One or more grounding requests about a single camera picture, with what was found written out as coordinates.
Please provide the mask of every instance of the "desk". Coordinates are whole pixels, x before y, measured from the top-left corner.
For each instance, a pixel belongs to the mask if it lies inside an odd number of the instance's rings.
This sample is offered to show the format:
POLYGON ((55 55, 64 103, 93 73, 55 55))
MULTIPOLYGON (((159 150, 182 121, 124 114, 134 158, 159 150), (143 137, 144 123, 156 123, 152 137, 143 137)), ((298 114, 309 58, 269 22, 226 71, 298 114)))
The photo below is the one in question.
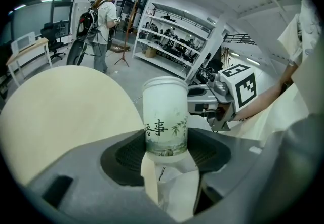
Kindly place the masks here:
POLYGON ((11 57, 7 61, 6 65, 8 66, 8 69, 10 71, 10 74, 12 76, 12 79, 14 80, 15 84, 17 85, 17 87, 19 87, 20 84, 19 84, 19 82, 18 82, 18 80, 17 80, 17 78, 15 76, 14 70, 11 67, 11 65, 14 62, 16 62, 20 73, 22 74, 23 78, 25 78, 24 73, 22 72, 22 69, 21 69, 21 67, 20 67, 20 65, 18 63, 18 59, 20 57, 22 57, 23 55, 25 55, 26 53, 31 52, 31 51, 33 51, 34 49, 36 49, 36 48, 38 48, 40 46, 43 46, 44 47, 44 53, 47 55, 47 59, 49 60, 50 67, 51 68, 53 67, 52 62, 51 62, 51 57, 50 57, 50 51, 49 51, 49 47, 48 47, 47 43, 48 43, 48 40, 46 38, 41 38, 41 39, 38 39, 34 45, 29 46, 28 48, 26 48, 26 49, 22 50, 21 52, 19 52, 17 54, 17 56, 11 55, 11 57))
POLYGON ((114 80, 61 66, 27 80, 9 98, 0 114, 0 145, 13 177, 26 185, 72 148, 140 129, 136 107, 114 80))

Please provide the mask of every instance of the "wooden pole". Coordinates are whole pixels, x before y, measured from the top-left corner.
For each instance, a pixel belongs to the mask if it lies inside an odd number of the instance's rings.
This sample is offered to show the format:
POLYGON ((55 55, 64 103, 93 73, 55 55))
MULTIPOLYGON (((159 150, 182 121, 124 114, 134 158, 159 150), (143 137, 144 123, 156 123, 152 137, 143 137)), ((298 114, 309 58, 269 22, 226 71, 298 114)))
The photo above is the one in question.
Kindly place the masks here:
POLYGON ((127 66, 129 67, 127 61, 125 60, 125 50, 126 50, 126 43, 127 43, 127 40, 128 40, 128 32, 129 32, 129 30, 132 27, 132 21, 133 21, 133 17, 134 17, 134 14, 135 14, 137 1, 138 0, 136 0, 135 3, 134 3, 134 5, 133 5, 132 11, 131 11, 131 15, 130 15, 130 18, 129 18, 129 21, 128 21, 128 24, 127 24, 127 30, 126 30, 126 36, 125 36, 125 42, 124 42, 123 56, 119 60, 116 61, 115 65, 117 64, 118 61, 123 60, 123 61, 126 62, 127 66))

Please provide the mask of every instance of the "office chair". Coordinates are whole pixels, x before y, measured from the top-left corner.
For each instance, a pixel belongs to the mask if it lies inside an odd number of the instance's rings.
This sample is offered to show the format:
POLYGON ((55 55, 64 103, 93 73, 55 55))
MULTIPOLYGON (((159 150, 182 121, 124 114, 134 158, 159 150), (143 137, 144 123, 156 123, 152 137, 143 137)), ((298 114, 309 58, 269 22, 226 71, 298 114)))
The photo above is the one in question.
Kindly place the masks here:
POLYGON ((65 52, 58 53, 57 49, 62 47, 64 43, 61 41, 56 42, 54 24, 53 23, 44 24, 44 28, 42 30, 40 30, 40 33, 42 35, 42 38, 46 38, 47 40, 49 40, 49 43, 48 43, 49 50, 50 50, 50 52, 54 53, 53 55, 51 55, 51 59, 53 59, 55 57, 59 57, 60 59, 62 59, 60 54, 66 55, 66 53, 65 52))

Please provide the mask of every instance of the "cardboard box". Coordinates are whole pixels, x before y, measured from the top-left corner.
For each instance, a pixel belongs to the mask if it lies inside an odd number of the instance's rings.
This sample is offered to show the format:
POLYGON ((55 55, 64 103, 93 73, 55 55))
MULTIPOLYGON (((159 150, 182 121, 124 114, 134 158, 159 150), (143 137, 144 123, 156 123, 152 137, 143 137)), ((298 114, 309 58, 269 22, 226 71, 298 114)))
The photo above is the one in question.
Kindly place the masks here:
POLYGON ((153 58, 156 56, 156 49, 152 47, 148 47, 145 51, 145 57, 147 58, 153 58))

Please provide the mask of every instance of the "printed cup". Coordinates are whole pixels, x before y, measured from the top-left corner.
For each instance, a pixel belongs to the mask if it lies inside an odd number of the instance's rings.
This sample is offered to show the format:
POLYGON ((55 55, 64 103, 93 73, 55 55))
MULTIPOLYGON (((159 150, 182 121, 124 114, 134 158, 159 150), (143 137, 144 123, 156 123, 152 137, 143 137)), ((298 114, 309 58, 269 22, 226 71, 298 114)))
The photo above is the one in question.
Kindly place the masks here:
POLYGON ((143 86, 146 151, 154 162, 171 163, 185 156, 187 94, 187 84, 175 77, 156 77, 143 86))

